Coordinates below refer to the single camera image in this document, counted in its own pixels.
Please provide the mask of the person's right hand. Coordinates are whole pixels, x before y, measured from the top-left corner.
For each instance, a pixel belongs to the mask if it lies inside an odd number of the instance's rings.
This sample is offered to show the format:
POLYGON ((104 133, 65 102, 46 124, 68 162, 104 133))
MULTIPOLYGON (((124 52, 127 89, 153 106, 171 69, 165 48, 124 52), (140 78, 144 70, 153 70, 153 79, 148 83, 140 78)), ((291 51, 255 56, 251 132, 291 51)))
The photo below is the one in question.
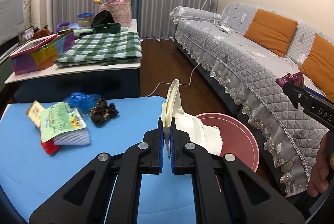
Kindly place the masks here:
POLYGON ((323 136, 320 142, 320 148, 316 156, 316 163, 311 170, 311 178, 307 186, 307 192, 311 197, 316 197, 319 193, 324 193, 329 187, 329 182, 327 180, 329 163, 326 160, 328 134, 329 132, 323 136))

